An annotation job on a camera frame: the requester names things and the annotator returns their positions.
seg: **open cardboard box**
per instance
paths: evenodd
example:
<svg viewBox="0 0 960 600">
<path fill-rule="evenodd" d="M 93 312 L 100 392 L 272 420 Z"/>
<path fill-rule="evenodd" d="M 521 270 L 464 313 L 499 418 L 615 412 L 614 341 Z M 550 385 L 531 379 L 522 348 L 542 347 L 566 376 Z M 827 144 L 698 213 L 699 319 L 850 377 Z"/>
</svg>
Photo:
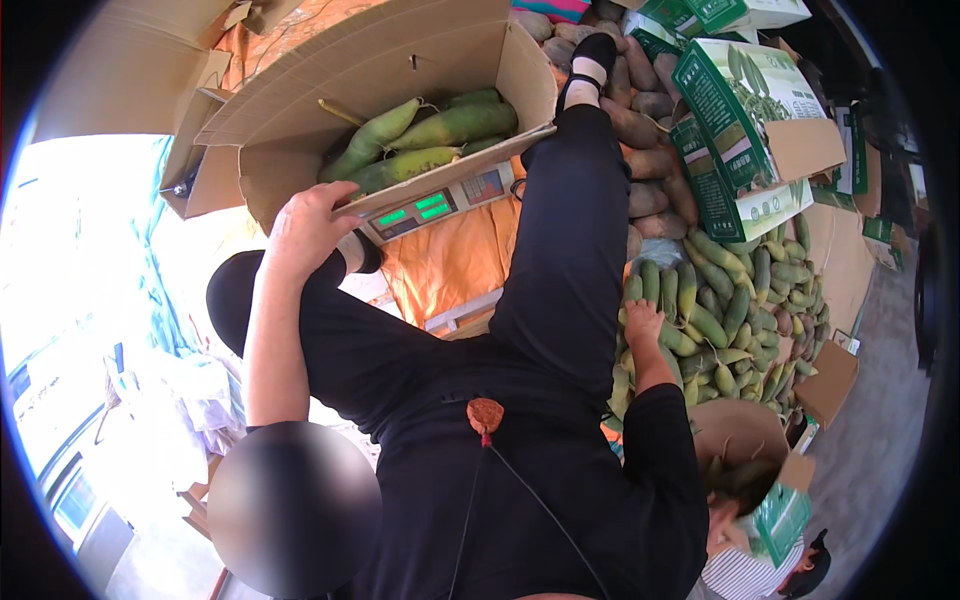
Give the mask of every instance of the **open cardboard box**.
<svg viewBox="0 0 960 600">
<path fill-rule="evenodd" d="M 411 98 L 436 101 L 495 86 L 513 105 L 519 134 L 337 214 L 376 216 L 519 154 L 554 131 L 557 87 L 546 55 L 508 21 L 509 0 L 392 0 L 317 34 L 237 92 L 195 143 L 239 147 L 240 188 L 254 220 L 270 232 L 290 197 L 317 182 L 323 154 L 355 126 L 323 99 L 372 118 Z"/>
<path fill-rule="evenodd" d="M 232 0 L 104 3 L 42 98 L 31 143 L 97 133 L 175 132 L 231 5 Z"/>
<path fill-rule="evenodd" d="M 860 361 L 826 340 L 813 366 L 818 373 L 793 386 L 793 391 L 806 413 L 829 429 L 856 381 Z"/>
<path fill-rule="evenodd" d="M 231 95 L 222 89 L 196 88 L 174 135 L 160 176 L 160 196 L 182 219 L 244 203 L 237 184 L 238 149 L 233 146 L 208 148 L 193 143 L 197 132 Z M 186 195 L 178 195 L 176 186 L 194 174 Z"/>
</svg>

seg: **concrete floor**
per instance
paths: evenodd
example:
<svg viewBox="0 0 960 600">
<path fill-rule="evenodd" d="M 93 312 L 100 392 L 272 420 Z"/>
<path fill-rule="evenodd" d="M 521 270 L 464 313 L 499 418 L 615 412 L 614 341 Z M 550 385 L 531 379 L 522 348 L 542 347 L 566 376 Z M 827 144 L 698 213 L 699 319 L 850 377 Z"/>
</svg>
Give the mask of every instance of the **concrete floor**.
<svg viewBox="0 0 960 600">
<path fill-rule="evenodd" d="M 813 439 L 812 540 L 828 528 L 832 564 L 808 597 L 837 598 L 868 557 L 900 498 L 920 443 L 929 383 L 913 328 L 916 246 L 906 273 L 879 265 L 856 337 L 860 372 L 837 419 Z"/>
</svg>

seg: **hand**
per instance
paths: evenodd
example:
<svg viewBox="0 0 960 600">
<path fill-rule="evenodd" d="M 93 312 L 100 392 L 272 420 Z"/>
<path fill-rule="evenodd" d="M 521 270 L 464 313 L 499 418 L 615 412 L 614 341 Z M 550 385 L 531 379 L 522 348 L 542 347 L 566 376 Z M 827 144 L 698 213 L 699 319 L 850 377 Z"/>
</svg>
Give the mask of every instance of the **hand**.
<svg viewBox="0 0 960 600">
<path fill-rule="evenodd" d="M 363 219 L 331 220 L 333 206 L 359 186 L 350 181 L 321 183 L 294 194 L 280 209 L 270 232 L 260 271 L 302 285 L 333 253 L 337 243 Z"/>
<path fill-rule="evenodd" d="M 663 324 L 663 312 L 657 312 L 657 303 L 641 298 L 636 302 L 627 300 L 627 328 L 624 337 L 629 344 L 634 341 L 653 341 L 660 337 Z"/>
</svg>

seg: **sweet potato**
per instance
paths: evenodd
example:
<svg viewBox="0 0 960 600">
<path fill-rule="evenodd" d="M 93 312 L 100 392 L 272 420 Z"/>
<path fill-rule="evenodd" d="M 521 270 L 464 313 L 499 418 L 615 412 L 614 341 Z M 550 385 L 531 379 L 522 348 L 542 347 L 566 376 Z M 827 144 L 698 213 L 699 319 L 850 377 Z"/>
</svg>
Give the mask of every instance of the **sweet potato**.
<svg viewBox="0 0 960 600">
<path fill-rule="evenodd" d="M 623 57 L 617 57 L 613 62 L 613 70 L 607 81 L 607 97 L 624 108 L 630 106 L 630 74 L 627 72 L 627 60 Z"/>
<path fill-rule="evenodd" d="M 647 239 L 665 237 L 671 240 L 682 240 L 686 235 L 684 218 L 666 212 L 637 219 L 634 221 L 634 227 Z"/>
<path fill-rule="evenodd" d="M 557 23 L 557 25 L 569 25 L 569 23 Z M 573 42 L 562 37 L 551 37 L 543 43 L 543 53 L 550 62 L 564 73 L 570 72 L 570 57 L 573 56 L 573 49 L 576 46 Z"/>
<path fill-rule="evenodd" d="M 641 91 L 634 96 L 630 103 L 630 110 L 642 112 L 655 119 L 670 116 L 673 113 L 673 99 L 667 94 L 655 91 Z"/>
<path fill-rule="evenodd" d="M 627 226 L 627 260 L 631 260 L 640 256 L 640 251 L 643 250 L 643 236 L 640 235 L 640 232 L 632 225 Z"/>
<path fill-rule="evenodd" d="M 636 150 L 625 158 L 632 180 L 658 180 L 673 171 L 673 157 L 665 150 Z"/>
<path fill-rule="evenodd" d="M 683 96 L 680 95 L 680 90 L 677 89 L 673 80 L 670 79 L 670 76 L 673 75 L 673 70 L 677 68 L 678 60 L 680 60 L 680 57 L 677 55 L 663 52 L 657 55 L 653 65 L 654 72 L 657 74 L 663 87 L 666 88 L 666 93 L 670 94 L 674 102 L 680 102 L 683 98 Z"/>
<path fill-rule="evenodd" d="M 516 21 L 520 27 L 536 41 L 546 41 L 553 35 L 553 23 L 545 14 L 531 11 L 510 11 L 510 20 Z"/>
<path fill-rule="evenodd" d="M 657 87 L 657 73 L 650 63 L 640 42 L 633 36 L 624 36 L 627 41 L 627 51 L 623 57 L 627 59 L 627 68 L 630 71 L 630 84 L 639 91 L 653 91 Z"/>
<path fill-rule="evenodd" d="M 610 98 L 601 98 L 600 108 L 610 116 L 611 121 L 613 121 L 613 131 L 621 142 L 639 150 L 657 147 L 658 129 L 653 121 L 642 114 L 620 106 Z M 669 175 L 669 172 L 654 177 L 660 178 L 667 175 Z"/>
<path fill-rule="evenodd" d="M 684 176 L 671 173 L 663 180 L 663 191 L 670 199 L 673 209 L 684 218 L 686 224 L 689 227 L 696 227 L 697 222 L 700 221 L 700 209 L 697 208 L 697 201 L 693 198 L 693 192 L 690 191 Z"/>
<path fill-rule="evenodd" d="M 646 217 L 663 212 L 670 201 L 666 194 L 647 183 L 630 184 L 630 207 L 627 214 L 631 219 Z"/>
</svg>

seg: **hair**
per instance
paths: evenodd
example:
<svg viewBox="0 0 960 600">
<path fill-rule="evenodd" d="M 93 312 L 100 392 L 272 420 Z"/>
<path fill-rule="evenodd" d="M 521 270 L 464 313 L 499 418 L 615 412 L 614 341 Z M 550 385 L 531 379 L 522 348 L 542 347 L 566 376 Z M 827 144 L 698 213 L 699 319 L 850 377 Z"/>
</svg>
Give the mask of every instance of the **hair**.
<svg viewBox="0 0 960 600">
<path fill-rule="evenodd" d="M 816 550 L 810 557 L 813 568 L 808 571 L 791 573 L 781 594 L 786 598 L 802 598 L 817 588 L 827 572 L 830 570 L 830 552 L 824 545 L 824 536 L 827 530 L 820 532 L 817 539 L 810 544 L 810 548 Z"/>
</svg>

